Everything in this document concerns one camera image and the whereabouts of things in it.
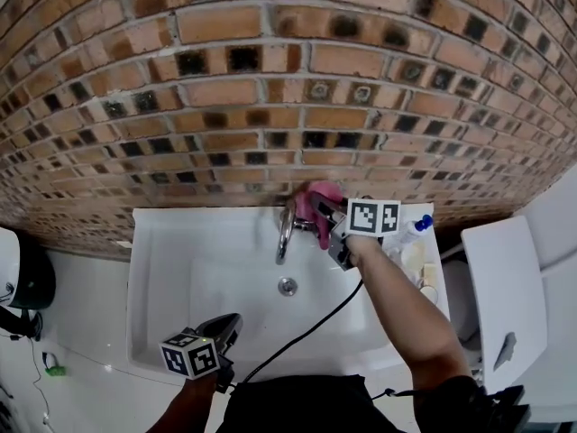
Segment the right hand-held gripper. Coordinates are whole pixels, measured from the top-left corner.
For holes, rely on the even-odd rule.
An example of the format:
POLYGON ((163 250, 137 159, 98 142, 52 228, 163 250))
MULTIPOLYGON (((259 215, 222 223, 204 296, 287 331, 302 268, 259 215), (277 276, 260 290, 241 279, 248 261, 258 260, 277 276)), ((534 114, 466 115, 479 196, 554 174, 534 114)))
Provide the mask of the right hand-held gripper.
POLYGON ((316 191, 310 193, 309 201, 319 215, 317 227, 320 235, 329 235, 328 254, 343 270, 353 267, 346 244, 350 235, 377 238, 382 243, 385 237, 399 231, 399 201, 367 198, 334 201, 316 191))

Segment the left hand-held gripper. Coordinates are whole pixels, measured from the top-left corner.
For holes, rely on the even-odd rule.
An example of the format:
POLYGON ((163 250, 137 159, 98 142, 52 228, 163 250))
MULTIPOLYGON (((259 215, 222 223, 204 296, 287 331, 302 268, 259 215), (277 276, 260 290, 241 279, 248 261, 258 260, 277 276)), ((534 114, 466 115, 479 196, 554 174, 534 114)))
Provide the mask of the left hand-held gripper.
POLYGON ((229 313, 209 319, 197 332, 185 329, 160 342, 160 353, 168 372, 190 381, 216 374, 216 388, 226 393, 233 382, 233 362, 226 353, 240 335, 243 318, 229 313))

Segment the pink cloth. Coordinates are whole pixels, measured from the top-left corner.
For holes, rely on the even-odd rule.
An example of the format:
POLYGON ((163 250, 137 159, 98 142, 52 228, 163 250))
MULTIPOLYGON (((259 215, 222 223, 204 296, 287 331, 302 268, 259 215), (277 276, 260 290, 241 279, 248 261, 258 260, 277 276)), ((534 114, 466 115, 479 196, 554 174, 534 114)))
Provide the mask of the pink cloth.
POLYGON ((313 192, 321 194, 335 203, 340 203, 343 200, 343 194, 337 183, 324 180, 304 183, 299 187, 295 195, 296 216, 315 225, 319 246, 322 250, 327 250, 329 247, 330 229, 328 221, 319 216, 313 209, 310 201, 310 196, 313 192))

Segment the chrome faucet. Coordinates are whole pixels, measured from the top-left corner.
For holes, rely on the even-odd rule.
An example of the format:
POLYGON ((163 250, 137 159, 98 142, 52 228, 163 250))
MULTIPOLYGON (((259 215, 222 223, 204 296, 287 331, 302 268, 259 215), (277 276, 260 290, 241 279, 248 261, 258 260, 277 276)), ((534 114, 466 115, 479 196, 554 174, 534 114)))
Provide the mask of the chrome faucet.
POLYGON ((295 199, 291 199, 279 215, 279 242, 275 259, 277 265, 282 265, 285 262, 289 241, 295 229, 315 233, 316 225, 312 221, 297 216, 297 202, 295 199))

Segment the person's right forearm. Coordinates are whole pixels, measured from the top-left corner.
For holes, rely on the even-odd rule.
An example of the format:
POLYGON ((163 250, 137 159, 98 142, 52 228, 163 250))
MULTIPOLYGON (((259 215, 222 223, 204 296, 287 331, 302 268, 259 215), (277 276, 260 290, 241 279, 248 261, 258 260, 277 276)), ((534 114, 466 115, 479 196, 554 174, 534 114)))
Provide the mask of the person's right forearm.
POLYGON ((346 240, 379 321, 411 372, 416 390, 432 390, 472 375, 454 329, 439 310, 383 252, 374 238, 346 240))

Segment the person's left forearm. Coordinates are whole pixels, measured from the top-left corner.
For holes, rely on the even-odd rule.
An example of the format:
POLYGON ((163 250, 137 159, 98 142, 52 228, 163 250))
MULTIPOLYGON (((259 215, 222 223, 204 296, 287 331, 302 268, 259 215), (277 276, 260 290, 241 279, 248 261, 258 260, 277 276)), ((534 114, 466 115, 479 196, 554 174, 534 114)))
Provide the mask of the person's left forearm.
POLYGON ((204 433, 216 392, 217 374, 186 379, 177 396, 146 433, 204 433))

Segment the white bottle with blue cap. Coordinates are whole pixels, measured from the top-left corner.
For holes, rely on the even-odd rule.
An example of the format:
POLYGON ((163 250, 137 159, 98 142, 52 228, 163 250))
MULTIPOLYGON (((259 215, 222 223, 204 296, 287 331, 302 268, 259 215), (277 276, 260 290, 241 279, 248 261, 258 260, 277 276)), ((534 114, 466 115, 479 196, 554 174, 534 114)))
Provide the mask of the white bottle with blue cap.
POLYGON ((405 246, 411 245, 425 236, 433 224, 434 219, 428 214, 423 215, 418 220, 407 221, 389 241, 383 243, 384 250, 402 250, 405 246))

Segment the white ceramic sink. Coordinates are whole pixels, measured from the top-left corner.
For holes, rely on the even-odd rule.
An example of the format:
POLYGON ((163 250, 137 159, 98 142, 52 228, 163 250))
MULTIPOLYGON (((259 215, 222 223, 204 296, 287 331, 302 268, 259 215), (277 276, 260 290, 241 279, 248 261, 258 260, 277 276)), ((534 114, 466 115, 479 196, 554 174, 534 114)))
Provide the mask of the white ceramic sink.
POLYGON ((402 360, 356 270, 344 271, 315 235, 297 231, 275 263, 276 207, 137 209, 127 296, 131 364, 164 372, 160 342, 239 313, 228 353, 237 381, 298 374, 366 374, 402 360), (281 277, 298 284, 279 293, 281 277))

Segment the person's black clothing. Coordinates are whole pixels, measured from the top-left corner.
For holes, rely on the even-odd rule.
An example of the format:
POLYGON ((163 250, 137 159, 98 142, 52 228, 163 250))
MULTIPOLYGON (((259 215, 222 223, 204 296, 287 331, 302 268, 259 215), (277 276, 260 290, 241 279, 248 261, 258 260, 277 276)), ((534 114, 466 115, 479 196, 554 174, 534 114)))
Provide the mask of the person's black clothing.
MULTIPOLYGON (((421 433, 484 433, 481 394, 459 376, 417 394, 421 433)), ((239 384, 216 433, 405 433, 373 403, 360 375, 287 376, 239 384)))

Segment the small green object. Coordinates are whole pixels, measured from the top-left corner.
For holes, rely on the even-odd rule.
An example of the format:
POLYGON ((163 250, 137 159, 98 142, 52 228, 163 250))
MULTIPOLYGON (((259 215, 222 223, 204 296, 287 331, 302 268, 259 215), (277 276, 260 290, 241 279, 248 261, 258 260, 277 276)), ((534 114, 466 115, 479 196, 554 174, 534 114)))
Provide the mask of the small green object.
POLYGON ((50 377, 61 377, 67 375, 66 367, 60 364, 55 354, 42 352, 41 359, 44 365, 44 371, 50 377))

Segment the black and white bin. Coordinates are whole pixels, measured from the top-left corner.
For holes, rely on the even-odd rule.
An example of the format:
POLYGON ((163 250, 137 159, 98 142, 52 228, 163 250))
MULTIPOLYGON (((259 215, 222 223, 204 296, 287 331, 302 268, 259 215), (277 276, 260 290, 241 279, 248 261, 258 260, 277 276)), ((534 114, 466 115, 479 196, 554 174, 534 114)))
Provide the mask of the black and white bin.
POLYGON ((45 249, 23 232, 0 227, 0 305, 42 310, 55 292, 55 271, 45 249))

